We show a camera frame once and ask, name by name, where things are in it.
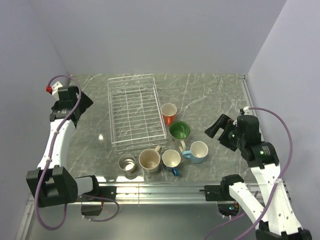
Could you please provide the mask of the green interior floral mug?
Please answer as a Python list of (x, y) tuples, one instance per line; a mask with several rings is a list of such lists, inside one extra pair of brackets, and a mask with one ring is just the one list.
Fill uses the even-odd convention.
[(169, 141), (181, 153), (186, 151), (186, 139), (191, 133), (190, 126), (184, 121), (174, 121), (169, 127)]

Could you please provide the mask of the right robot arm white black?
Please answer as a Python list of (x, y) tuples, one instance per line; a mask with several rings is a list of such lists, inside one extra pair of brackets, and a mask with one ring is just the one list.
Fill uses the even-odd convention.
[(236, 201), (252, 221), (258, 240), (310, 240), (311, 232), (300, 224), (292, 209), (282, 181), (280, 161), (274, 146), (262, 140), (259, 120), (254, 115), (240, 115), (236, 120), (222, 114), (205, 134), (213, 138), (219, 129), (218, 141), (224, 147), (239, 150), (253, 173), (263, 204), (248, 189), (244, 179), (228, 175), (220, 182), (220, 195)]

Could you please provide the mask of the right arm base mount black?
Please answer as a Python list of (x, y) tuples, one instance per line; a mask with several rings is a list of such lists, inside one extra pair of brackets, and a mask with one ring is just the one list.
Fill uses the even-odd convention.
[(220, 185), (205, 185), (199, 192), (204, 194), (206, 202), (217, 204), (217, 214), (222, 218), (235, 218), (241, 213), (240, 205), (226, 195)]

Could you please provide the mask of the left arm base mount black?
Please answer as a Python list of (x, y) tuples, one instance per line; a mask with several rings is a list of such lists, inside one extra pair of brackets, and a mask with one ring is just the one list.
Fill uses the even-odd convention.
[(94, 197), (108, 198), (115, 201), (116, 193), (116, 186), (100, 186), (98, 193), (85, 193), (86, 196), (80, 196), (78, 198), (78, 200), (81, 201), (81, 214), (85, 217), (99, 216), (102, 213), (104, 204), (110, 202), (103, 199), (96, 199)]

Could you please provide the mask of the beige patterned mug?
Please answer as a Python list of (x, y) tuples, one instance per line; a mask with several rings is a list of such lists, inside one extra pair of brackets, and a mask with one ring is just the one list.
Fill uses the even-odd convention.
[(155, 174), (158, 171), (161, 163), (161, 150), (162, 147), (157, 145), (155, 149), (145, 149), (140, 153), (138, 162), (145, 173)]

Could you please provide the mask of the light blue mug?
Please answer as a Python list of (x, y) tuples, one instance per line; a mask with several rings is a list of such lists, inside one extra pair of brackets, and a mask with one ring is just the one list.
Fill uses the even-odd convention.
[(205, 157), (208, 155), (209, 148), (202, 141), (195, 141), (191, 144), (189, 150), (182, 152), (182, 156), (186, 159), (190, 159), (194, 164), (200, 164), (204, 161)]

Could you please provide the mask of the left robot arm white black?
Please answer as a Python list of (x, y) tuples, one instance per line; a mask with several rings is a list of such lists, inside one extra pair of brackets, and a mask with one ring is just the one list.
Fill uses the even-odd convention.
[(84, 195), (89, 201), (101, 195), (94, 175), (72, 177), (66, 169), (69, 146), (81, 115), (93, 104), (75, 85), (56, 82), (47, 87), (56, 102), (49, 116), (50, 133), (40, 163), (26, 175), (26, 182), (39, 208), (74, 203)]

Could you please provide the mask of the orange mug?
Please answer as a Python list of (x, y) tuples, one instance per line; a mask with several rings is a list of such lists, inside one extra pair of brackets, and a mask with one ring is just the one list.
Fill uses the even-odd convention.
[(177, 107), (173, 103), (165, 103), (161, 107), (161, 113), (164, 123), (170, 126), (176, 120)]

